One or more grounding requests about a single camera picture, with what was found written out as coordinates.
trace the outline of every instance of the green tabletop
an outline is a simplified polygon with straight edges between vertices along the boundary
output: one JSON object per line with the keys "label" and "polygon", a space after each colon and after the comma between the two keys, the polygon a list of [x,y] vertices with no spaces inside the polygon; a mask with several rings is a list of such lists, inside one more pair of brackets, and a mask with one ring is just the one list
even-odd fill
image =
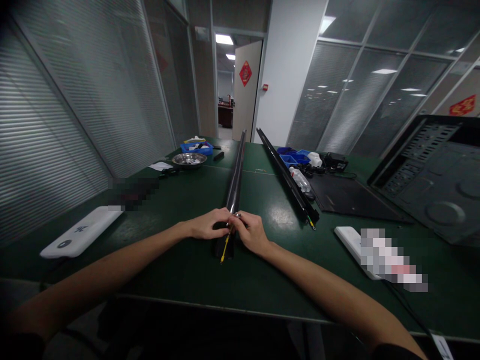
{"label": "green tabletop", "polygon": [[[214,162],[209,156],[198,170],[161,180],[160,188],[138,210],[122,214],[83,254],[53,272],[48,282],[58,282],[178,221],[223,207],[238,142],[209,141],[222,146],[223,159]],[[378,164],[374,159],[349,160],[348,170],[363,182]],[[146,168],[128,181],[158,175]],[[106,205],[111,195],[108,190],[0,250],[0,276],[39,281],[52,262],[42,259],[40,251],[94,208]],[[386,286],[365,276],[333,232],[336,226],[352,226],[359,232],[361,228],[386,229],[387,237],[397,238],[404,255],[410,256],[410,263],[421,265],[421,272],[428,274],[428,293],[405,292],[426,326],[448,337],[480,339],[478,249],[451,246],[418,223],[401,224],[399,228],[400,224],[391,221],[330,213],[320,214],[317,230],[313,231],[297,216],[296,205],[275,175],[263,146],[254,143],[245,146],[239,207],[262,217],[270,240],[346,279],[394,313],[409,331],[421,333]],[[239,240],[234,259],[223,265],[213,256],[213,244],[195,239],[180,242],[153,261],[120,294],[314,322],[329,320],[288,278],[246,250]]]}

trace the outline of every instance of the white power strip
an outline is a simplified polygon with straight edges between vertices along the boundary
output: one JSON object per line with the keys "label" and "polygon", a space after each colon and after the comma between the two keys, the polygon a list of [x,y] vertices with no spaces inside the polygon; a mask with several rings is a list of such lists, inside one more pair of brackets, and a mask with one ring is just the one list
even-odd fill
{"label": "white power strip", "polygon": [[84,252],[122,213],[120,206],[100,206],[73,225],[57,240],[44,248],[45,259],[75,258]]}
{"label": "white power strip", "polygon": [[[350,254],[353,255],[358,265],[361,264],[361,246],[360,241],[362,237],[360,234],[351,226],[337,226],[334,230],[335,234],[340,238],[341,242],[348,249]],[[370,271],[364,269],[362,270],[365,274],[372,280],[381,280],[382,278]]]}

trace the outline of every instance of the black rod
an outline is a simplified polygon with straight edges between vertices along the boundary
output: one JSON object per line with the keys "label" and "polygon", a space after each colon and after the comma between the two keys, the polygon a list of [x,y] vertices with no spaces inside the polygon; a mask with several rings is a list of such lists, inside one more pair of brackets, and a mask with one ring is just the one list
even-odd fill
{"label": "black rod", "polygon": [[266,153],[270,160],[272,161],[276,170],[280,173],[282,179],[284,180],[285,184],[290,188],[293,196],[295,197],[298,205],[301,207],[301,210],[305,214],[306,217],[309,217],[312,222],[317,222],[320,219],[319,212],[315,210],[312,205],[310,205],[309,201],[305,197],[304,193],[300,190],[295,180],[292,178],[290,173],[287,171],[287,168],[282,161],[280,155],[275,151],[274,147],[270,143],[270,141],[265,136],[262,129],[257,128],[256,132],[260,136],[261,142],[265,146]]}
{"label": "black rod", "polygon": [[[240,187],[242,184],[242,170],[244,167],[246,132],[247,130],[243,129],[241,133],[240,143],[238,144],[238,151],[236,154],[235,164],[233,166],[233,172],[230,180],[230,186],[228,187],[228,195],[226,197],[226,208],[232,214],[235,214],[239,210]],[[234,257],[234,241],[229,241],[225,247],[226,239],[227,236],[223,236],[217,239],[215,243],[215,256],[219,259],[224,254],[224,250],[226,259],[233,259]]]}

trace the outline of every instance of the stainless steel bowl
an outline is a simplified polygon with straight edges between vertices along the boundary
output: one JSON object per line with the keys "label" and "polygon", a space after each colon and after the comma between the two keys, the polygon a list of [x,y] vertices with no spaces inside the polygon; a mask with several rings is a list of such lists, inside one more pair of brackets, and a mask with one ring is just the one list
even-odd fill
{"label": "stainless steel bowl", "polygon": [[202,164],[207,161],[207,157],[203,154],[196,152],[186,152],[175,155],[171,160],[174,164],[179,165],[183,169],[197,169],[202,166]]}

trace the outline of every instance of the person's left hand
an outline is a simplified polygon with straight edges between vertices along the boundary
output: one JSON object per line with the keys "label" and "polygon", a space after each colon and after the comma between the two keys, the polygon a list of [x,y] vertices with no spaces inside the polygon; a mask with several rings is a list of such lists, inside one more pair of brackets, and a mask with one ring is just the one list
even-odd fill
{"label": "person's left hand", "polygon": [[229,229],[221,228],[218,230],[213,230],[212,227],[218,222],[226,223],[230,216],[232,216],[232,214],[227,210],[226,207],[221,209],[213,209],[212,211],[207,212],[205,215],[185,221],[184,225],[187,227],[188,234],[192,238],[207,240],[221,238],[229,233]]}

